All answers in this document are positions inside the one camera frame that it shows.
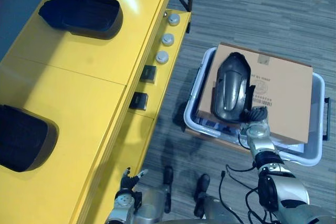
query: white plastic tray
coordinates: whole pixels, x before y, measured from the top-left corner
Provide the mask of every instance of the white plastic tray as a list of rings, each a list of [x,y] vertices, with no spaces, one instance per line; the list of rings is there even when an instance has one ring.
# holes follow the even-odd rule
[[[201,89],[215,51],[216,48],[213,47],[208,49],[204,54],[201,66],[199,67],[193,88],[191,90],[186,109],[184,111],[184,122],[192,130],[219,138],[223,141],[239,144],[237,138],[239,133],[238,130],[227,129],[227,131],[220,131],[217,130],[216,127],[208,126],[206,120],[196,116]],[[278,143],[278,139],[271,137],[274,144],[279,148],[279,154],[282,159],[290,160],[304,166],[313,166],[320,161],[322,156],[323,109],[324,80],[318,74],[313,73],[308,143],[298,145],[284,145]],[[241,141],[243,144],[246,143],[246,140],[243,137],[241,138]]]

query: blue bin handle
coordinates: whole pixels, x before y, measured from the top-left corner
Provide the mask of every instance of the blue bin handle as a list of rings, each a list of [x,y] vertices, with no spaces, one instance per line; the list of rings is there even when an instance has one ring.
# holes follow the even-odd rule
[[[328,135],[330,131],[330,97],[324,99],[324,103],[327,104],[327,130],[325,131],[325,135],[323,135],[323,140],[328,141]]]

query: barcode label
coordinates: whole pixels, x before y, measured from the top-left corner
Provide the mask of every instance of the barcode label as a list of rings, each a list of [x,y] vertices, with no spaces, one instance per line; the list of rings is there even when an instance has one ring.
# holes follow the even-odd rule
[[[261,99],[261,98],[256,98],[256,97],[253,97],[252,99],[253,102],[257,102],[257,103],[261,103],[265,106],[269,106],[269,107],[272,107],[272,102],[270,101],[266,101],[264,99]]]

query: black wire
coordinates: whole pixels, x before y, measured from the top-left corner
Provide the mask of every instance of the black wire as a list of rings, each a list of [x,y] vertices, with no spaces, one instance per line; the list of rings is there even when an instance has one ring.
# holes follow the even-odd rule
[[[261,219],[260,216],[258,216],[257,213],[254,212],[254,211],[251,209],[251,207],[250,207],[250,205],[249,205],[249,203],[248,203],[248,196],[249,196],[251,193],[253,193],[254,191],[256,191],[256,190],[258,190],[258,187],[252,189],[251,191],[249,191],[249,192],[245,195],[245,203],[246,203],[246,206],[247,206],[247,208],[248,208],[248,213],[247,213],[248,220],[249,220],[250,223],[252,224],[252,220],[251,220],[251,216],[250,216],[250,215],[252,214],[257,220],[260,221],[260,223],[262,223],[262,224],[269,224],[268,222],[266,222],[266,221],[264,221],[263,219]]]
[[[250,149],[250,148],[245,147],[245,146],[241,143],[241,141],[240,141],[240,134],[238,134],[238,142],[239,142],[239,144],[240,144],[244,149],[247,149],[247,150]]]
[[[265,215],[264,215],[264,217],[263,217],[263,221],[265,221],[266,220],[266,218],[267,218],[267,212],[266,212],[266,210],[264,210],[265,211]]]
[[[243,182],[241,182],[241,181],[237,180],[236,178],[234,178],[234,177],[231,175],[229,169],[230,169],[230,170],[233,170],[233,171],[235,171],[235,172],[243,172],[243,171],[248,172],[248,171],[250,171],[250,170],[253,170],[254,167],[252,167],[252,168],[250,168],[250,169],[246,169],[246,170],[235,170],[235,169],[232,169],[229,165],[226,165],[225,168],[226,168],[226,171],[227,171],[227,173],[228,173],[228,175],[229,175],[229,177],[230,177],[231,179],[233,179],[235,182],[238,182],[239,184],[241,184],[242,186],[245,186],[246,188],[248,188],[248,189],[250,189],[250,190],[253,189],[252,187],[249,187],[248,185],[246,185],[246,184],[244,184]]]
[[[236,217],[236,219],[239,221],[239,223],[244,224],[242,219],[240,219],[240,217],[234,211],[232,211],[222,200],[222,193],[221,193],[220,190],[222,188],[223,179],[225,177],[225,171],[222,171],[221,177],[222,178],[221,178],[221,181],[220,181],[219,187],[218,187],[220,202],[222,203],[223,207],[225,207],[226,210],[228,210],[231,214],[233,214]]]
[[[225,167],[226,169],[229,168],[230,170],[233,170],[234,172],[244,173],[244,172],[249,172],[250,170],[253,170],[254,168],[256,168],[256,163],[253,162],[252,167],[249,169],[245,169],[245,170],[236,170],[236,169],[231,168],[229,165],[225,165]]]

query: yellow table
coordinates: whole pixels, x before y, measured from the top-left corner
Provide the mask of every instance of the yellow table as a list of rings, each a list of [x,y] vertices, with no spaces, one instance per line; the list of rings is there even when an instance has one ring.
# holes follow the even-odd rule
[[[181,17],[171,27],[168,0],[118,1],[124,20],[111,40],[49,27],[40,4],[1,62],[0,103],[53,120],[59,138],[38,169],[0,167],[0,223],[103,223],[122,171],[141,168],[191,14],[168,10]],[[158,65],[165,32],[175,43]],[[145,63],[157,65],[154,84],[138,83]],[[149,94],[146,111],[128,110],[135,90]]]

